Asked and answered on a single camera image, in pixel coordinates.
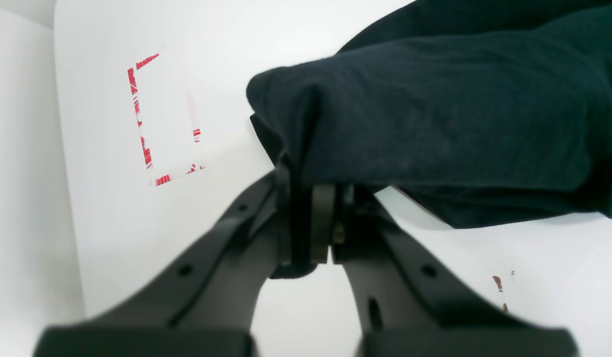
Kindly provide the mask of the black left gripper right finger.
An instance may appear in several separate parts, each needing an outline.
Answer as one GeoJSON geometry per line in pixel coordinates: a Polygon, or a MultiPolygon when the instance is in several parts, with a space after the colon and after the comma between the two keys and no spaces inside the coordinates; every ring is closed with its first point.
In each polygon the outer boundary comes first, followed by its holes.
{"type": "Polygon", "coordinates": [[[318,185],[312,244],[328,242],[353,292],[358,357],[577,357],[564,329],[514,318],[462,282],[369,192],[318,185]]]}

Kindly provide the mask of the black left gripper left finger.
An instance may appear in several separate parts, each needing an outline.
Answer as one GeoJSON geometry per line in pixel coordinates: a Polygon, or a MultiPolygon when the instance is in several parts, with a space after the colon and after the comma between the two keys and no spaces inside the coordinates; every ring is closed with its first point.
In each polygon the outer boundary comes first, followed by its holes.
{"type": "Polygon", "coordinates": [[[290,172],[276,167],[143,289],[84,323],[48,328],[34,355],[255,356],[261,287],[292,266],[290,204],[290,172]]]}

